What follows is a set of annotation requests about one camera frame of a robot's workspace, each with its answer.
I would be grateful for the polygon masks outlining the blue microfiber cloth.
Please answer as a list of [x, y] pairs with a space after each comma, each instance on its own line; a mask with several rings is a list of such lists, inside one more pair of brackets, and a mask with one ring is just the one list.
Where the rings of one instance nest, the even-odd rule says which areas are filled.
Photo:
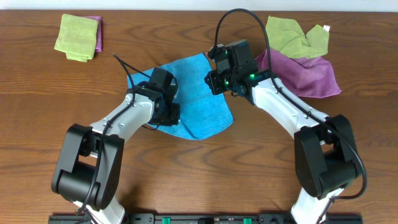
[[213, 95], [204, 78], [211, 71], [205, 54], [200, 53], [160, 66], [178, 83], [174, 103], [180, 105], [180, 121], [176, 126], [159, 126], [164, 133], [188, 140], [204, 140], [234, 123], [225, 97]]

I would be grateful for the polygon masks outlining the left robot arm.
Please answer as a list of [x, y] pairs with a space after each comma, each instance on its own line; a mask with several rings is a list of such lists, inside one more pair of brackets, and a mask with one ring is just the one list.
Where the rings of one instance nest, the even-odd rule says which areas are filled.
[[73, 124], [66, 132], [52, 178], [52, 192], [77, 205], [90, 223], [127, 223], [116, 199], [125, 143], [144, 124], [177, 125], [176, 78], [154, 68], [148, 81], [132, 85], [124, 101], [89, 126]]

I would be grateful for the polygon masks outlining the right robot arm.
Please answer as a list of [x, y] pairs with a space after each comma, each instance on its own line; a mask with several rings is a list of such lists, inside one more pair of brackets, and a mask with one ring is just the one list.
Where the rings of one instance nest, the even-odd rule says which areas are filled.
[[359, 215], [328, 214], [363, 172], [349, 121], [311, 108], [274, 72], [258, 69], [246, 40], [215, 45], [208, 58], [216, 65], [205, 77], [212, 94], [230, 91], [245, 97], [294, 139], [295, 172], [302, 186], [298, 199], [287, 214], [260, 215], [259, 223], [362, 223]]

